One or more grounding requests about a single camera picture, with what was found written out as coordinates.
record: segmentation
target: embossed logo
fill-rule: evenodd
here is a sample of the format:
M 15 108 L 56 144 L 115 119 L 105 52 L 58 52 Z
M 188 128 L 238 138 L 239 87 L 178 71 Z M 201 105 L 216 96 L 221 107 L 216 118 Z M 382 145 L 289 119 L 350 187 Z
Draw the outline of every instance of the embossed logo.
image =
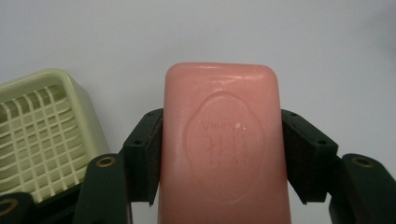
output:
M 191 169 L 207 195 L 229 203 L 248 192 L 265 145 L 260 123 L 240 98 L 225 92 L 207 98 L 185 139 Z

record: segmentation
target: brass insert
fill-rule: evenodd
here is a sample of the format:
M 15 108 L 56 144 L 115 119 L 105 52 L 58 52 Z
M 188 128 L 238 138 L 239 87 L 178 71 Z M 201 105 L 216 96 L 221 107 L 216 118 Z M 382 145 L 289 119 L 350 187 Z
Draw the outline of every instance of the brass insert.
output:
M 116 158 L 114 157 L 103 157 L 99 161 L 96 162 L 96 165 L 99 167 L 107 167 L 116 163 Z
M 369 161 L 363 157 L 354 157 L 354 158 L 352 158 L 352 161 L 355 164 L 358 164 L 359 166 L 366 167 L 366 168 L 372 168 L 374 166 L 372 161 Z

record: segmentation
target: pink soap bar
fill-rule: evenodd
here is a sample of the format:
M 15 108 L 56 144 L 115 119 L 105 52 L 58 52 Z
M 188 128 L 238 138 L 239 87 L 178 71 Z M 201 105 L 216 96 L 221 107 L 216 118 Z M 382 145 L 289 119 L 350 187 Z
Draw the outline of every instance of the pink soap bar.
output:
M 290 223 L 276 75 L 179 63 L 165 81 L 160 224 Z

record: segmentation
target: white background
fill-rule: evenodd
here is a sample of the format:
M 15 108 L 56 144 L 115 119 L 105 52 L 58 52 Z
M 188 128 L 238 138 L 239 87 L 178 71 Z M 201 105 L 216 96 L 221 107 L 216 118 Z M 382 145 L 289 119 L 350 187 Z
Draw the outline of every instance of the white background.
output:
M 282 108 L 396 176 L 396 2 L 1 1 L 0 82 L 43 68 L 68 72 L 91 96 L 118 152 L 148 111 L 163 107 L 178 62 L 258 63 L 278 76 Z M 331 223 L 326 203 L 293 223 Z M 157 203 L 134 203 L 154 224 Z

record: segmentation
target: screw hole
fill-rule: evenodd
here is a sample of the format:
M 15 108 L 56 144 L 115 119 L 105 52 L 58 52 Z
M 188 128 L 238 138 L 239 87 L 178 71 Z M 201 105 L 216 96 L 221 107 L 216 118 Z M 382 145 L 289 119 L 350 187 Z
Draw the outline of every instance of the screw hole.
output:
M 0 202 L 0 217 L 12 212 L 18 206 L 16 199 L 4 199 Z
M 326 145 L 327 144 L 327 142 L 325 140 L 318 140 L 317 143 L 319 145 Z
M 116 159 L 114 157 L 103 157 L 99 161 L 96 162 L 96 165 L 99 167 L 107 167 L 116 163 Z
M 140 146 L 142 145 L 143 141 L 140 139 L 134 140 L 134 145 Z
M 354 157 L 354 158 L 352 158 L 352 161 L 355 164 L 358 164 L 359 166 L 366 167 L 366 168 L 372 168 L 374 166 L 372 161 L 369 161 L 363 157 Z

